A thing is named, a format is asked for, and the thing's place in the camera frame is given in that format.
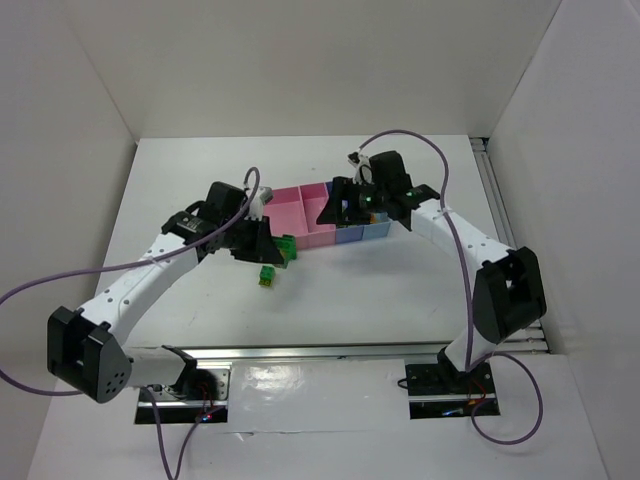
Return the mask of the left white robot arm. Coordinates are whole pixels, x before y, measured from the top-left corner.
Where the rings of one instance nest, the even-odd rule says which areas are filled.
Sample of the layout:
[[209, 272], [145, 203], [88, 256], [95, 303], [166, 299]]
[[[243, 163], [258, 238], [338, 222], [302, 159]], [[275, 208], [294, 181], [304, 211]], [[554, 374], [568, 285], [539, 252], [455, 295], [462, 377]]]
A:
[[125, 348], [147, 311], [181, 277], [221, 249], [239, 261], [281, 264], [284, 259], [264, 214], [269, 187], [254, 191], [223, 182], [205, 199], [171, 216], [141, 259], [75, 310], [60, 307], [47, 323], [47, 369], [104, 404], [123, 389], [166, 387], [179, 398], [213, 377], [185, 351], [168, 345]]

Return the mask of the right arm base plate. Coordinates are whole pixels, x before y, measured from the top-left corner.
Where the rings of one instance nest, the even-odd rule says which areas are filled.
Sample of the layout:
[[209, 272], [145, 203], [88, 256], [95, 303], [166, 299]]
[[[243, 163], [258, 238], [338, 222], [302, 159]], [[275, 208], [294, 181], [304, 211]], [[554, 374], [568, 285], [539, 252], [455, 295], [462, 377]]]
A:
[[482, 364], [457, 380], [445, 380], [437, 364], [408, 364], [397, 386], [408, 394], [411, 420], [499, 416], [490, 366]]

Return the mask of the long green lego brick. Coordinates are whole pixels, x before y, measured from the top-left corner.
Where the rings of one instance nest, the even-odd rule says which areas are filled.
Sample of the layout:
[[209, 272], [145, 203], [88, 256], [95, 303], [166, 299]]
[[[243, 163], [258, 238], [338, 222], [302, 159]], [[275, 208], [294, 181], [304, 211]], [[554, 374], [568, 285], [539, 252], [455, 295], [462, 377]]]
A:
[[282, 235], [272, 237], [278, 250], [290, 250], [297, 253], [296, 238], [292, 235]]

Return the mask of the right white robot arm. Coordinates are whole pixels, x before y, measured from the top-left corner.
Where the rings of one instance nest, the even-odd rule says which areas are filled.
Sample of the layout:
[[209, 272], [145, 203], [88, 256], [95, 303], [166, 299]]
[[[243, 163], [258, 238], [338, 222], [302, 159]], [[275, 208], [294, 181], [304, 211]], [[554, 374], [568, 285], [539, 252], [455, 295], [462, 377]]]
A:
[[414, 185], [402, 156], [387, 151], [348, 157], [352, 177], [331, 182], [319, 225], [367, 225], [384, 214], [459, 260], [470, 318], [438, 354], [439, 374], [453, 383], [469, 376], [514, 333], [545, 315], [546, 300], [535, 253], [513, 249], [484, 234], [446, 205], [443, 192]]

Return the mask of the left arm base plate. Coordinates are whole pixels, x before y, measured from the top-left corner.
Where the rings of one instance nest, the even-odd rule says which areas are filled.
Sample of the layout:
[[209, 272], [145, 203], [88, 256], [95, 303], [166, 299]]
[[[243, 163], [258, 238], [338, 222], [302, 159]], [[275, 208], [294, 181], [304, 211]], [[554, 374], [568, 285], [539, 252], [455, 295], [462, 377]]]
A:
[[155, 417], [150, 398], [158, 407], [163, 425], [190, 425], [203, 416], [203, 424], [223, 424], [228, 421], [228, 395], [231, 365], [204, 364], [197, 370], [194, 380], [184, 390], [165, 385], [149, 386], [148, 393], [140, 392], [134, 423], [150, 425]]

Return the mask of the green square lego brick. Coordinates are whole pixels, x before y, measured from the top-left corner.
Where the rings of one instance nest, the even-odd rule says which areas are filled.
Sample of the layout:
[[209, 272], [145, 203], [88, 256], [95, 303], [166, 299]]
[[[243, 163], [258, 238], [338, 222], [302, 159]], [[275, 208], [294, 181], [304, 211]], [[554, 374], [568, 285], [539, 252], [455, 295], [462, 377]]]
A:
[[275, 276], [276, 276], [276, 270], [273, 266], [265, 265], [261, 267], [261, 270], [259, 273], [259, 280], [269, 279], [273, 282], [275, 279]]

